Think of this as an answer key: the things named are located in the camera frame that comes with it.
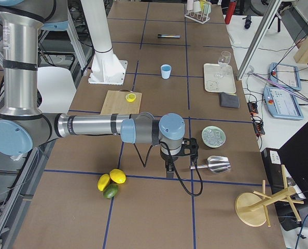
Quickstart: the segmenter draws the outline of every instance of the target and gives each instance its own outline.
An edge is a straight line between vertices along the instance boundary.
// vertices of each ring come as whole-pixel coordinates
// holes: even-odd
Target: blue cup
[[[164,64],[161,66],[161,75],[163,79],[169,79],[171,73],[171,66]]]

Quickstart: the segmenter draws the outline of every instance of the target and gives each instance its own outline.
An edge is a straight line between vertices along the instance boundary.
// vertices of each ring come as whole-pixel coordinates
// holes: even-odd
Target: metal scoop
[[[231,165],[227,157],[210,156],[207,158],[207,164],[198,165],[197,168],[208,168],[210,171],[217,174],[230,170]]]

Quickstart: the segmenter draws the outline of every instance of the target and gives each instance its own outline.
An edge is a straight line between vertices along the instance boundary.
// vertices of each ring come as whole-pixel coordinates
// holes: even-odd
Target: clear glass
[[[215,76],[217,78],[223,78],[223,68],[230,63],[231,53],[229,51],[222,51],[221,56],[218,58],[217,63],[220,66],[220,71],[218,71]]]

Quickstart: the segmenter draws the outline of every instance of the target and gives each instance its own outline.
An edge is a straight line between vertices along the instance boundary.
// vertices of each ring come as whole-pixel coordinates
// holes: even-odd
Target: blue and white device
[[[284,88],[292,88],[296,91],[301,90],[298,67],[296,66],[286,64],[278,65],[276,62],[271,63],[269,66],[269,80]]]
[[[304,118],[295,96],[277,88],[265,87],[263,97],[274,118],[301,120]]]

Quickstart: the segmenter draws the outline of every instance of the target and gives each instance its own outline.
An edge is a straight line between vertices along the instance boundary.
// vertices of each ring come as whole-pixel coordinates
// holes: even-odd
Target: yellow lid
[[[135,101],[136,99],[136,95],[134,93],[129,93],[125,96],[125,99],[128,101],[128,102],[133,102]]]

